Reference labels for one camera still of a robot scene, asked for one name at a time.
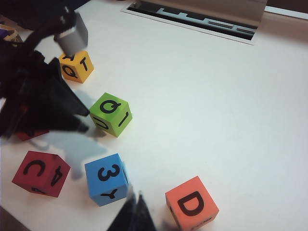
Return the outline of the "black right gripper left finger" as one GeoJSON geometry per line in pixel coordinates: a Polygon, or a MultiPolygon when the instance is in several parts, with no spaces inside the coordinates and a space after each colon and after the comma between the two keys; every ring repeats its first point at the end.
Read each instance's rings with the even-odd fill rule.
{"type": "Polygon", "coordinates": [[[130,229],[136,209],[136,195],[132,186],[129,186],[126,201],[117,216],[109,226],[109,231],[128,231],[130,229]]]}

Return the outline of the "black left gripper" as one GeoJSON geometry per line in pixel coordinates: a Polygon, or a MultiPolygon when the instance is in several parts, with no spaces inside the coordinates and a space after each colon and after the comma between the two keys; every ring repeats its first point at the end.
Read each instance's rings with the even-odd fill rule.
{"type": "Polygon", "coordinates": [[[0,41],[0,135],[10,138],[16,133],[34,137],[49,130],[85,133],[88,126],[78,117],[89,110],[64,81],[60,62],[53,58],[48,65],[41,52],[24,51],[21,42],[0,41]],[[41,70],[48,67],[45,83],[45,112],[36,114],[43,92],[41,70]]]}

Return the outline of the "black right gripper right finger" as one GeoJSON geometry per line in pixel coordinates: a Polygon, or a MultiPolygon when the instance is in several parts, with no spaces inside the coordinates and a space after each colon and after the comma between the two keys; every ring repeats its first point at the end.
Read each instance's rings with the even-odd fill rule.
{"type": "Polygon", "coordinates": [[[148,206],[144,200],[143,194],[139,192],[139,198],[136,207],[136,230],[137,231],[156,231],[148,206]]]}

